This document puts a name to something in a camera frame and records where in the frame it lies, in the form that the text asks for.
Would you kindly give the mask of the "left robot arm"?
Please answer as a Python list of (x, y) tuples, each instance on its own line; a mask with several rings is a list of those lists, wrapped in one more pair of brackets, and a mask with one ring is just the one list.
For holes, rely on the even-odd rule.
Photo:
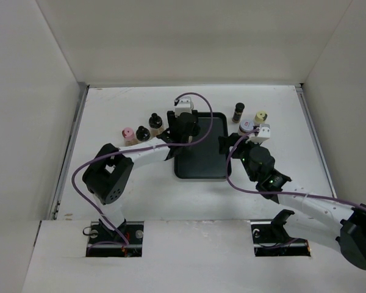
[(131, 172), (146, 165), (170, 160), (181, 154), (199, 134), (198, 112), (167, 112), (168, 128), (161, 134), (133, 146), (117, 148), (107, 143), (87, 165), (82, 181), (93, 195), (104, 236), (111, 243), (124, 238), (126, 219), (121, 211), (123, 195)]

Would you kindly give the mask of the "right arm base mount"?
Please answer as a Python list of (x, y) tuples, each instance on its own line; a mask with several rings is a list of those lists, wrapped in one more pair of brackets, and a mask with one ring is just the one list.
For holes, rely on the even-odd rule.
[(310, 257), (308, 241), (290, 237), (284, 226), (293, 211), (284, 209), (273, 219), (251, 221), (254, 254), (257, 257)]

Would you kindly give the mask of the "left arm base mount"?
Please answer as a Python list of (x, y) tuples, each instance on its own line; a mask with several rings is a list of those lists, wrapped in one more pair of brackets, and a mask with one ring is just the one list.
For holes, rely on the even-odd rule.
[(127, 222), (118, 229), (128, 241), (110, 230), (101, 220), (91, 222), (82, 234), (87, 237), (85, 256), (88, 258), (137, 258), (142, 256), (144, 222)]

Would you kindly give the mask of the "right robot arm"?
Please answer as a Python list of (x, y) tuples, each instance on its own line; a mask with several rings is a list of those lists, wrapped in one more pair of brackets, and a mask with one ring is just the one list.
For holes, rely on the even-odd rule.
[(218, 138), (220, 154), (225, 154), (227, 161), (238, 159), (248, 179), (256, 185), (254, 190), (244, 190), (234, 183), (231, 187), (284, 207), (271, 221), (270, 232), (275, 240), (314, 241), (366, 270), (366, 205), (293, 187), (292, 179), (275, 169), (275, 159), (269, 150), (252, 141), (259, 136), (258, 132), (254, 129), (243, 136), (233, 133)]

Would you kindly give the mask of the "black lid bottle front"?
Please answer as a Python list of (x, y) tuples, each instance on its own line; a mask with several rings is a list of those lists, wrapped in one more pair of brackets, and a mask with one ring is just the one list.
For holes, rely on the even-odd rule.
[(135, 132), (135, 136), (139, 143), (147, 142), (151, 138), (151, 133), (148, 128), (139, 126)]

